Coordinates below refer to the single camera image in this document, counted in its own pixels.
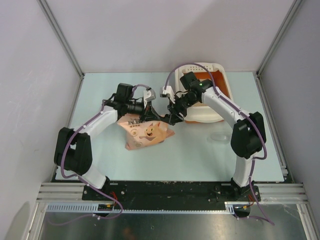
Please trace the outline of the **pink cat litter bag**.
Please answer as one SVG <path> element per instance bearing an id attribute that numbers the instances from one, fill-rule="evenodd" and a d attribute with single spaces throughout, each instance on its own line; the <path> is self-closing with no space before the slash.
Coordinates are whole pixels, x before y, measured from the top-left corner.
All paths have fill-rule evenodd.
<path id="1" fill-rule="evenodd" d="M 163 143 L 167 138 L 175 135 L 169 124 L 163 121 L 142 121 L 137 114 L 126 114 L 117 124 L 126 131 L 127 150 L 137 150 L 144 147 Z"/>

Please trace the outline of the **cream orange litter box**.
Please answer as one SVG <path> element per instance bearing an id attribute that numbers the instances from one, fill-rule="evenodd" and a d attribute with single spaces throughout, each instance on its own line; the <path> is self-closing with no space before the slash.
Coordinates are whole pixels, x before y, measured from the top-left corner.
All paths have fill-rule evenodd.
<path id="1" fill-rule="evenodd" d="M 227 78 L 227 74 L 222 65 L 218 63 L 198 62 L 186 64 L 178 67 L 174 71 L 175 91 L 178 97 L 186 93 L 180 78 L 189 72 L 193 72 L 195 77 L 203 84 L 205 80 L 215 83 L 217 91 L 225 98 L 233 100 L 233 94 Z M 202 102 L 197 102 L 186 110 L 184 121 L 187 123 L 216 123 L 224 120 L 219 113 L 225 113 L 227 104 L 223 100 L 218 100 L 218 95 L 213 88 L 208 89 L 209 93 L 203 96 Z"/>

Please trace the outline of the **clear plastic scoop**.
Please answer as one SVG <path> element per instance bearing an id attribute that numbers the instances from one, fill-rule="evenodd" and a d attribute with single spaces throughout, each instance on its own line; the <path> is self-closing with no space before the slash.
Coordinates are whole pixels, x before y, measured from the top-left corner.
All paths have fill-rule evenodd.
<path id="1" fill-rule="evenodd" d="M 210 135 L 210 139 L 218 142 L 228 142 L 230 140 L 230 135 L 225 132 L 213 132 Z"/>

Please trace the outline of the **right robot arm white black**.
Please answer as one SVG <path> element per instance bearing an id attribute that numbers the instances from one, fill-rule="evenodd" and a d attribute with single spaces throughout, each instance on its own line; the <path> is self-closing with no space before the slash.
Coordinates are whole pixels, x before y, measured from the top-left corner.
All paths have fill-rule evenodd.
<path id="1" fill-rule="evenodd" d="M 267 158 L 266 131 L 261 113 L 244 111 L 228 98 L 215 84 L 214 77 L 199 80 L 193 72 L 180 78 L 184 87 L 181 96 L 172 91 L 165 83 L 160 91 L 163 98 L 169 99 L 169 124 L 173 125 L 184 120 L 187 110 L 195 103 L 201 102 L 216 111 L 232 128 L 230 146 L 236 154 L 235 172 L 230 184 L 222 186 L 221 193 L 227 193 L 237 201 L 242 201 L 253 190 L 253 172 L 257 153 L 263 151 L 261 160 Z"/>

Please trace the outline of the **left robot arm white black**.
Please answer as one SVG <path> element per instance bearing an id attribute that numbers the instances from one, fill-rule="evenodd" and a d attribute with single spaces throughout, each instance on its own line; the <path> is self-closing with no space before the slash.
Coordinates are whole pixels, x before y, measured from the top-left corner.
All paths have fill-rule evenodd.
<path id="1" fill-rule="evenodd" d="M 140 85 L 120 83 L 115 93 L 103 99 L 99 111 L 85 123 L 76 128 L 63 127 L 58 132 L 54 163 L 60 167 L 64 179 L 78 178 L 93 188 L 93 194 L 100 200 L 110 196 L 109 178 L 93 164 L 92 139 L 126 114 L 145 117 L 152 110 L 155 91 L 147 86 L 142 100 L 134 98 Z"/>

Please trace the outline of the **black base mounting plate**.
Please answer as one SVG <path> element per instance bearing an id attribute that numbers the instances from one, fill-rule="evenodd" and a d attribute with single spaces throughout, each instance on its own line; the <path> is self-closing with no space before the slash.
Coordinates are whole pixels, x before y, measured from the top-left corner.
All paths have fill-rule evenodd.
<path id="1" fill-rule="evenodd" d="M 239 187 L 233 181 L 110 181 L 96 192 L 83 189 L 86 201 L 107 201 L 115 197 L 124 210 L 131 211 L 213 211 L 226 202 L 261 200 L 258 186 Z"/>

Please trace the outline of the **aluminium frame rail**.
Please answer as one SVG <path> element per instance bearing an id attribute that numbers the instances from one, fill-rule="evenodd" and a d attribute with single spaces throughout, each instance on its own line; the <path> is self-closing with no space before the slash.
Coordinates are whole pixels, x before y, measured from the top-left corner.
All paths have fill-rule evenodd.
<path id="1" fill-rule="evenodd" d="M 307 204 L 302 183 L 258 183 L 263 204 Z M 36 201 L 39 203 L 85 203 L 82 199 L 85 184 L 80 182 L 44 182 Z"/>

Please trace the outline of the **left aluminium corner post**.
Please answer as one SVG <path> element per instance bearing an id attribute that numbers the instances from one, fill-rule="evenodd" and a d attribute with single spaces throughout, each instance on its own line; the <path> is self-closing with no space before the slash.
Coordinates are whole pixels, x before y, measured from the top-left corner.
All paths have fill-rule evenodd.
<path id="1" fill-rule="evenodd" d="M 48 4 L 47 0 L 37 0 L 37 3 L 39 4 L 40 9 L 42 10 L 44 16 L 46 17 L 49 25 L 51 26 L 57 40 L 59 41 L 60 45 L 62 46 L 62 49 L 64 50 L 67 58 L 69 59 L 71 65 L 73 66 L 75 72 L 77 75 L 82 79 L 84 76 L 84 73 L 80 67 L 80 64 L 78 63 L 78 60 L 65 36 L 63 33 L 63 30 L 58 23 L 57 18 L 55 17 L 50 5 Z"/>

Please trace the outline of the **aluminium corner post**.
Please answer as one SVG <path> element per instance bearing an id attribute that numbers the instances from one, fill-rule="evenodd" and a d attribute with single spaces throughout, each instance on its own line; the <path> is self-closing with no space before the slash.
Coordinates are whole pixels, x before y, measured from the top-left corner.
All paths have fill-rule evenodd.
<path id="1" fill-rule="evenodd" d="M 84 73 L 80 67 L 80 64 L 78 63 L 78 60 L 65 36 L 63 33 L 63 30 L 58 23 L 57 18 L 55 17 L 50 5 L 48 4 L 47 0 L 37 0 L 37 3 L 39 4 L 40 9 L 42 10 L 44 16 L 46 17 L 49 25 L 51 26 L 57 40 L 59 41 L 60 45 L 62 46 L 62 49 L 64 50 L 67 58 L 69 59 L 71 65 L 73 66 L 75 72 L 77 75 L 82 79 L 84 76 Z"/>
<path id="2" fill-rule="evenodd" d="M 259 64 L 259 67 L 256 70 L 257 76 L 260 76 L 264 72 L 265 68 L 269 64 L 270 60 L 272 59 L 277 48 L 281 44 L 281 41 L 285 37 L 287 31 L 294 22 L 298 12 L 300 11 L 304 3 L 305 0 L 294 0 L 292 2 L 287 14 L 285 15 L 279 29 L 276 32 L 275 37 L 273 38 L 267 52 L 265 53 L 261 63 Z"/>

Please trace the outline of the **right aluminium corner post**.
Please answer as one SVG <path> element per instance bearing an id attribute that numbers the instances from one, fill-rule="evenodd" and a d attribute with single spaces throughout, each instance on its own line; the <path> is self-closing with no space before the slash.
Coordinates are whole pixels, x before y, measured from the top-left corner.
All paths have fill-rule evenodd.
<path id="1" fill-rule="evenodd" d="M 305 0 L 294 0 L 292 2 L 287 14 L 285 15 L 279 29 L 276 32 L 275 37 L 273 38 L 267 52 L 265 53 L 261 63 L 259 64 L 259 67 L 256 70 L 257 76 L 260 76 L 264 72 L 265 68 L 269 64 L 270 60 L 272 59 L 277 48 L 281 44 L 281 41 L 285 37 L 287 31 L 294 22 L 298 12 L 300 11 L 304 3 Z"/>

